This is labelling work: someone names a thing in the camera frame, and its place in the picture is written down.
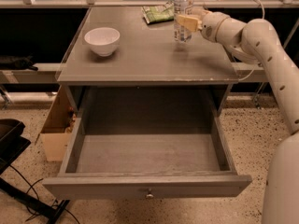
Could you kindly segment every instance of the speckled floor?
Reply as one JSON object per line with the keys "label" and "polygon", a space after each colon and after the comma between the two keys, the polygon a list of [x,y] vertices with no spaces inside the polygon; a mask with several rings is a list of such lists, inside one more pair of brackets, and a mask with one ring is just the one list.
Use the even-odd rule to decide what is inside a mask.
{"label": "speckled floor", "polygon": [[[261,223],[263,189],[271,157],[281,140],[289,133],[271,96],[262,96],[262,109],[255,108],[249,96],[230,96],[221,114],[222,127],[231,149],[236,170],[251,175],[253,182],[236,198],[167,199],[167,200],[94,200],[72,201],[67,209],[79,223]],[[31,140],[29,146],[13,162],[30,183],[40,178],[56,176],[60,163],[46,162],[38,134],[49,111],[48,106],[11,105],[0,111],[0,119],[12,118],[24,122],[23,137]],[[11,168],[1,175],[11,185],[24,191],[28,185]],[[42,202],[52,205],[54,197],[35,185]],[[0,224],[25,223],[31,214],[20,203],[0,192]],[[45,217],[36,217],[28,223],[47,223]],[[57,223],[77,223],[64,212]]]}

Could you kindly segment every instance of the drawer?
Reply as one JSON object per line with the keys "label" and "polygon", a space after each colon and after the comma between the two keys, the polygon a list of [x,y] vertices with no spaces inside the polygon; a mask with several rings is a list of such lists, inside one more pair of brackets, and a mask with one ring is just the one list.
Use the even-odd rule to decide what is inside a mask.
{"label": "drawer", "polygon": [[210,91],[89,88],[60,173],[58,199],[234,197],[238,175]]}

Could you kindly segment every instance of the white bowl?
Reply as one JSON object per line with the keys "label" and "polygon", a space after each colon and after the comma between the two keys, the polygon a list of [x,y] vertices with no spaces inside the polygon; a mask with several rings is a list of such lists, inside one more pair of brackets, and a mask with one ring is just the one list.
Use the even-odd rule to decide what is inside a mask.
{"label": "white bowl", "polygon": [[89,31],[84,39],[94,53],[109,56],[118,48],[120,36],[119,31],[114,28],[100,27]]}

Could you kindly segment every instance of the plastic water bottle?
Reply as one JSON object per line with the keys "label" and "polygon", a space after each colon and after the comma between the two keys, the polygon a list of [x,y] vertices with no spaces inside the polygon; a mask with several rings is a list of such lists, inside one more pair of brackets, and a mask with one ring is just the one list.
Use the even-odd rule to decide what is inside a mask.
{"label": "plastic water bottle", "polygon": [[177,23],[176,17],[177,14],[187,14],[190,15],[192,13],[193,0],[175,0],[174,1],[174,10],[175,10],[175,40],[179,43],[186,43],[191,40],[192,33],[180,26]]}

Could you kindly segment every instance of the black chair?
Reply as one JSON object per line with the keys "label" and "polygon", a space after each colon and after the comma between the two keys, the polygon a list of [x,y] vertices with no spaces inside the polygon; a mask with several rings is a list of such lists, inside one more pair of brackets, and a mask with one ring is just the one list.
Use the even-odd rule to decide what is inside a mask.
{"label": "black chair", "polygon": [[[0,174],[11,165],[29,147],[31,142],[21,134],[25,125],[16,119],[0,119]],[[60,202],[56,209],[48,206],[27,193],[16,189],[0,177],[0,190],[38,214],[47,217],[48,223],[55,223],[68,205],[68,200]]]}

